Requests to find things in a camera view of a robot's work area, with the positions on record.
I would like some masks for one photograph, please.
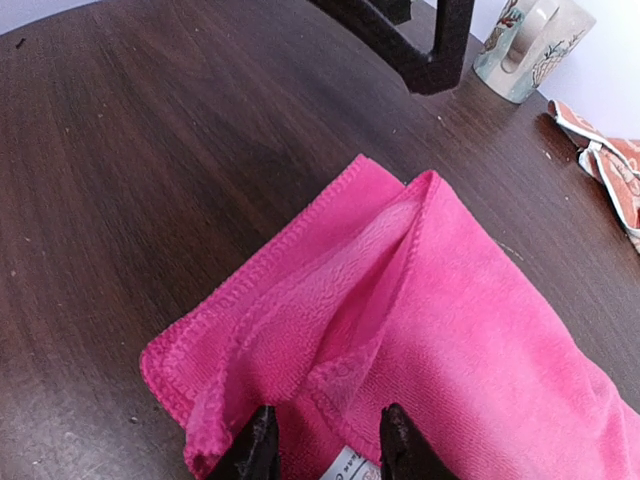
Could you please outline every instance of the floral pattern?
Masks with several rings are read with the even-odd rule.
[[[560,40],[555,45],[549,45],[542,58],[533,66],[533,88],[538,88],[542,81],[549,75],[564,57],[571,53],[585,31],[571,37],[571,40]]]
[[[498,41],[505,30],[513,28],[523,18],[524,14],[515,8],[518,0],[509,0],[509,3],[505,5],[498,19],[498,23],[494,27],[491,35],[484,42],[482,53],[490,52],[498,46]]]

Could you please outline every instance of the white wall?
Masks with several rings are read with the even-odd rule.
[[[0,35],[95,0],[0,0]]]
[[[605,135],[640,139],[640,1],[575,1],[596,17],[596,26],[540,91],[565,102]],[[476,0],[471,32],[481,41],[505,3]]]

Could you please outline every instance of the dark wood surface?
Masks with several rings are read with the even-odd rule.
[[[304,0],[95,4],[0,73],[3,480],[189,478],[140,352],[358,152],[437,169],[640,408],[638,257],[541,96],[411,96]]]

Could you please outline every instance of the towel fold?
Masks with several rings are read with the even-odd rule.
[[[203,478],[263,404],[284,479],[379,464],[403,405],[461,479],[640,476],[640,421],[437,174],[359,156],[142,355]]]

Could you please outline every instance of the mug handle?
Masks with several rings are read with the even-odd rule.
[[[513,73],[518,68],[533,42],[559,8],[558,0],[538,0],[535,3],[520,25],[507,55],[502,60],[502,69],[505,72]]]
[[[460,82],[474,0],[438,0],[430,52],[411,44],[369,0],[310,1],[398,72],[411,92],[431,95]]]

